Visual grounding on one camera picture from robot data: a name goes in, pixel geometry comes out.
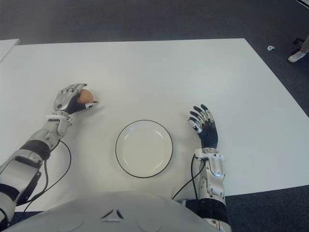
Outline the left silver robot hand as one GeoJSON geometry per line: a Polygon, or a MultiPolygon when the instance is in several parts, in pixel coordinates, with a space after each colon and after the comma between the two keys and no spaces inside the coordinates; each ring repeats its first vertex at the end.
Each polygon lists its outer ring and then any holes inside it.
{"type": "Polygon", "coordinates": [[[72,84],[61,89],[54,102],[54,112],[71,115],[86,109],[95,108],[99,102],[94,100],[86,100],[82,102],[80,98],[83,96],[82,91],[87,84],[72,84]]]}

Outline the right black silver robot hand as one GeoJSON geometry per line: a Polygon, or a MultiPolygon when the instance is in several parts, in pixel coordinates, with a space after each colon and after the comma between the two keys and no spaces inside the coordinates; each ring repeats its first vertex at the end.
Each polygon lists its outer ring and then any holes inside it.
{"type": "Polygon", "coordinates": [[[193,109],[188,123],[199,136],[201,147],[217,149],[218,133],[212,113],[203,104],[200,107],[194,106],[193,109]]]}

